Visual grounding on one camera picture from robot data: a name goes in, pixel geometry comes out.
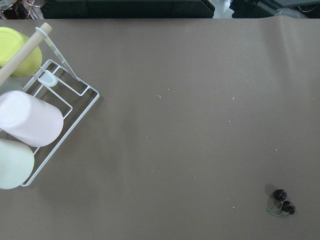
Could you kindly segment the yellow cup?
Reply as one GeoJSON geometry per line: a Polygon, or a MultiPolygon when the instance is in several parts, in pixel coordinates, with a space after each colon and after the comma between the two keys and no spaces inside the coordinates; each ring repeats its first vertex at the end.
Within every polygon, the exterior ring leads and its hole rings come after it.
{"type": "MultiPolygon", "coordinates": [[[[29,37],[9,27],[0,28],[0,67],[2,68],[29,40],[29,37]]],[[[37,72],[43,60],[41,49],[37,46],[18,66],[12,76],[29,77],[37,72]]]]}

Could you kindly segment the dark red cherry pair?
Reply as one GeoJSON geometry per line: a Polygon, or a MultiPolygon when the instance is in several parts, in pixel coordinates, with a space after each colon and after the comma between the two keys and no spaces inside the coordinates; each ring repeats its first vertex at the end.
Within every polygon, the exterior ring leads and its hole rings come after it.
{"type": "Polygon", "coordinates": [[[287,192],[284,189],[276,189],[273,192],[273,198],[277,204],[278,208],[267,208],[266,211],[275,217],[286,217],[293,215],[296,212],[295,205],[287,200],[287,192]]]}

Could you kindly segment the grey cup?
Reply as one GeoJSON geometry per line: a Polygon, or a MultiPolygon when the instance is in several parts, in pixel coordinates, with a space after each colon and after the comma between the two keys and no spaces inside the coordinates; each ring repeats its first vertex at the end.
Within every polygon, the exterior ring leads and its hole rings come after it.
{"type": "Polygon", "coordinates": [[[10,91],[23,91],[23,85],[15,77],[10,76],[1,86],[0,95],[10,91]]]}

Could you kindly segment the pink cup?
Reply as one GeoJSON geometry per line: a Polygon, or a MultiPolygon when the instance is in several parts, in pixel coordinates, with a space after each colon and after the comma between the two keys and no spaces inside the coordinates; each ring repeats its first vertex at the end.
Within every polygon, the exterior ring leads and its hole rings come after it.
{"type": "Polygon", "coordinates": [[[19,90],[0,96],[0,129],[32,147],[43,147],[57,139],[64,119],[61,111],[19,90]]]}

